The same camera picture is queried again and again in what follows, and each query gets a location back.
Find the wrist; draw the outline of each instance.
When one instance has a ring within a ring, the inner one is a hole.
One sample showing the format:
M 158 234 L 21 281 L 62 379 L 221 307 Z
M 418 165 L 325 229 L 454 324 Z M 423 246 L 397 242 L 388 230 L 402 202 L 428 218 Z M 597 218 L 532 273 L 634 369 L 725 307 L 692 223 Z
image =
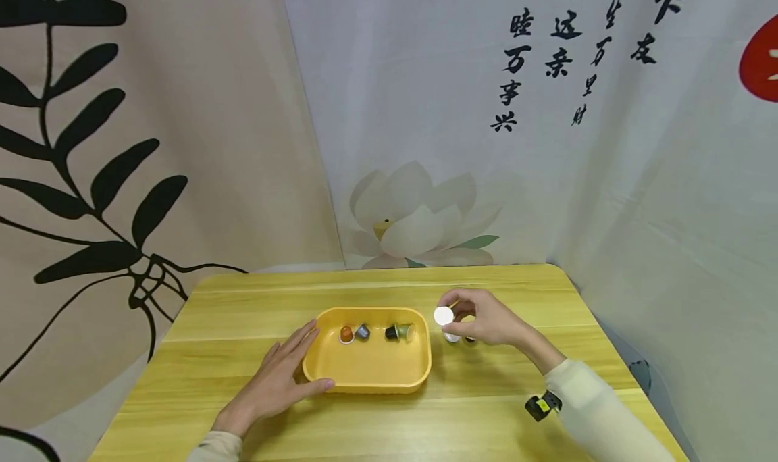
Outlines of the wrist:
M 216 420 L 213 422 L 211 430 L 228 432 L 244 438 L 256 419 L 247 410 L 227 405 L 219 412 L 219 415 L 216 415 Z
M 509 344 L 526 354 L 528 350 L 532 349 L 534 344 L 538 344 L 538 335 L 542 337 L 532 325 L 521 322 L 513 329 L 513 335 Z
M 531 333 L 523 339 L 521 347 L 517 348 L 536 365 L 543 376 L 567 359 L 545 335 L 536 329 L 532 329 Z

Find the beige sleeve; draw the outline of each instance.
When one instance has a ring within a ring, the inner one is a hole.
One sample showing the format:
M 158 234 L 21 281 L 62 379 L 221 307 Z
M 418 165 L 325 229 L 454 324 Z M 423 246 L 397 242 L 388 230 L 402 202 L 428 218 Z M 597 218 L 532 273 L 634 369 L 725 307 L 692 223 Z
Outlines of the beige sleeve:
M 562 400 L 562 425 L 595 461 L 673 460 L 607 382 L 586 364 L 564 361 L 546 374 L 546 385 Z
M 186 462 L 238 462 L 242 440 L 228 432 L 208 432 Z

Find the wooden table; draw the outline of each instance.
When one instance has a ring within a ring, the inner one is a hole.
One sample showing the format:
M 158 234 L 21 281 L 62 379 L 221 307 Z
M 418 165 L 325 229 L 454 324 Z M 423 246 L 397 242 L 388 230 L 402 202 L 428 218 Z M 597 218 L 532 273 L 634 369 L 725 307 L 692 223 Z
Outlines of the wooden table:
M 329 307 L 411 307 L 430 323 L 433 368 L 412 395 L 327 394 L 257 424 L 244 461 L 585 461 L 556 416 L 523 409 L 542 376 L 504 346 L 448 344 L 432 313 L 454 286 L 490 289 L 585 361 L 676 456 L 672 435 L 561 269 L 527 266 L 230 274 L 195 289 L 92 462 L 183 461 L 273 342 Z

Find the white curtain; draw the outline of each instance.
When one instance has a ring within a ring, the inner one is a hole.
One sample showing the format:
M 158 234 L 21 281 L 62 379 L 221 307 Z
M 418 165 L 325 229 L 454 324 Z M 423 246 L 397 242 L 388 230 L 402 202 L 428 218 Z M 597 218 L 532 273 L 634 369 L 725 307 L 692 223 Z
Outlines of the white curtain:
M 201 278 L 343 268 L 283 0 L 44 1 L 0 0 L 3 462 L 85 461 Z
M 692 460 L 774 458 L 776 0 L 285 1 L 347 267 L 556 263 Z

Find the tray rim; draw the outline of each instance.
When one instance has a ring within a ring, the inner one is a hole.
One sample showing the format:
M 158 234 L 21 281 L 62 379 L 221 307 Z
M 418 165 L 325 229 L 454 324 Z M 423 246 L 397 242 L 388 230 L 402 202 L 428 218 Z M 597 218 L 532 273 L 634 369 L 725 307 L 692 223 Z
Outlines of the tray rim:
M 406 310 L 408 312 L 413 312 L 416 315 L 419 316 L 421 319 L 421 322 L 424 323 L 424 330 L 427 333 L 427 369 L 424 371 L 424 374 L 421 375 L 421 377 L 414 381 L 414 382 L 406 382 L 406 384 L 364 384 L 363 382 L 338 382 L 338 387 L 359 387 L 359 388 L 371 388 L 371 387 L 380 387 L 380 388 L 413 388 L 416 386 L 420 386 L 423 382 L 427 380 L 427 378 L 430 376 L 430 372 L 433 368 L 433 349 L 432 344 L 430 342 L 430 325 L 427 324 L 426 318 L 424 318 L 424 315 L 419 312 L 419 310 L 412 309 L 410 307 L 332 307 L 324 310 L 323 312 L 316 315 L 316 322 L 318 324 L 319 319 L 323 317 L 324 314 L 328 312 L 332 312 L 332 310 Z M 308 353 L 305 354 L 305 357 L 303 357 L 303 374 L 305 375 L 306 379 L 308 381 L 313 381 L 316 378 L 311 376 L 311 374 L 308 373 L 308 364 L 306 361 L 308 360 Z

